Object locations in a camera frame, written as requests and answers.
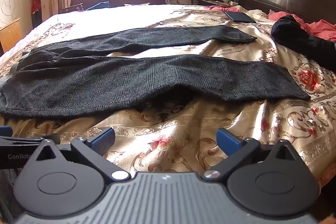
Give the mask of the dark grey knit pants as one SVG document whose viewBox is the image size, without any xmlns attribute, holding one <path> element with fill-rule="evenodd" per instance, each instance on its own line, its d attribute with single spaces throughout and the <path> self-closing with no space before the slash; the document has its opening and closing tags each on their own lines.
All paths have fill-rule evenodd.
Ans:
<svg viewBox="0 0 336 224">
<path fill-rule="evenodd" d="M 42 46 L 19 61 L 1 86 L 1 114 L 75 118 L 140 105 L 170 93 L 219 101 L 307 100 L 288 69 L 261 61 L 183 54 L 130 58 L 128 53 L 255 40 L 237 28 L 136 28 Z"/>
</svg>

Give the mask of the floral satin bedspread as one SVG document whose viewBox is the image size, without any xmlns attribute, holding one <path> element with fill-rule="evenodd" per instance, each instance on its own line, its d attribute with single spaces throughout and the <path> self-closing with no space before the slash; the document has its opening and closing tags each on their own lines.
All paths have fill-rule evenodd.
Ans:
<svg viewBox="0 0 336 224">
<path fill-rule="evenodd" d="M 62 142 L 91 137 L 111 127 L 116 141 L 107 159 L 130 173 L 204 172 L 225 158 L 215 141 L 224 127 L 242 138 L 264 144 L 287 139 L 314 176 L 326 184 L 335 176 L 335 74 L 276 44 L 270 35 L 273 22 L 257 10 L 248 11 L 253 24 L 233 23 L 222 12 L 202 6 L 137 5 L 52 16 L 33 29 L 1 57 L 1 76 L 19 61 L 24 51 L 47 44 L 108 34 L 131 28 L 191 27 L 225 24 L 253 35 L 249 44 L 211 40 L 198 46 L 151 50 L 147 56 L 203 54 L 241 61 L 266 61 L 288 69 L 309 101 L 221 103 L 207 98 L 179 97 L 161 106 L 145 105 L 110 115 L 69 121 L 1 118 L 16 137 L 35 138 L 57 133 Z"/>
</svg>

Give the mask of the wooden desk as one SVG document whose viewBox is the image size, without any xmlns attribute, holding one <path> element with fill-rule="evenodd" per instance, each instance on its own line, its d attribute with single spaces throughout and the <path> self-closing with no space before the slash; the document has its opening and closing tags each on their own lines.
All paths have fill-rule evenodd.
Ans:
<svg viewBox="0 0 336 224">
<path fill-rule="evenodd" d="M 13 48 L 16 43 L 23 38 L 20 20 L 20 18 L 15 19 L 11 23 L 1 27 L 0 41 L 2 54 L 11 50 L 11 48 Z"/>
</svg>

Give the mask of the black garment on bed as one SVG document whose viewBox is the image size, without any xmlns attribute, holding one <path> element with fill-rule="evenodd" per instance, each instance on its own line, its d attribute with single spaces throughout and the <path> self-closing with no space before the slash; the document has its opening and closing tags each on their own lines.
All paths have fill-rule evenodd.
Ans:
<svg viewBox="0 0 336 224">
<path fill-rule="evenodd" d="M 277 20 L 271 29 L 271 36 L 276 43 L 335 72 L 335 43 L 310 35 L 293 16 L 287 15 Z"/>
</svg>

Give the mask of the pink crumpled cloth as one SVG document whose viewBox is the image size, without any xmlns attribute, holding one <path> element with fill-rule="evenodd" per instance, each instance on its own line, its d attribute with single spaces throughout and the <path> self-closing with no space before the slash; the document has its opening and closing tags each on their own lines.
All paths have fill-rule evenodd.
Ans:
<svg viewBox="0 0 336 224">
<path fill-rule="evenodd" d="M 303 19 L 298 17 L 295 14 L 290 14 L 285 11 L 274 12 L 270 10 L 268 14 L 268 19 L 276 21 L 283 16 L 291 15 L 294 19 L 300 24 L 301 28 L 305 30 L 308 34 L 316 36 L 318 38 L 322 38 L 333 43 L 336 42 L 336 26 L 335 24 L 331 24 L 324 19 L 313 22 L 313 23 L 306 23 Z"/>
</svg>

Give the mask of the black tablet on bed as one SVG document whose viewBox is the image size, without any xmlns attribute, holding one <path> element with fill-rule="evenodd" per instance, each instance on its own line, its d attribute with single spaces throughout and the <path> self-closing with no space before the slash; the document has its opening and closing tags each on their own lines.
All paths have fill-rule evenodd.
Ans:
<svg viewBox="0 0 336 224">
<path fill-rule="evenodd" d="M 256 23 L 254 19 L 249 17 L 247 14 L 243 12 L 232 12 L 232 11 L 225 11 L 224 12 L 230 20 L 238 23 Z"/>
</svg>

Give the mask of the blue object by bench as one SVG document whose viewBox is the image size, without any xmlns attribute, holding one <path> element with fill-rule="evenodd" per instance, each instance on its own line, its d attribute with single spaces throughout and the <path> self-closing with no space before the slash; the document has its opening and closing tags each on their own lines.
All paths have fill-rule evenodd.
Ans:
<svg viewBox="0 0 336 224">
<path fill-rule="evenodd" d="M 105 8 L 109 8 L 109 1 L 105 1 L 105 2 L 99 2 L 91 7 L 87 8 L 87 11 L 91 11 L 91 10 L 97 10 L 97 9 L 105 9 Z"/>
</svg>

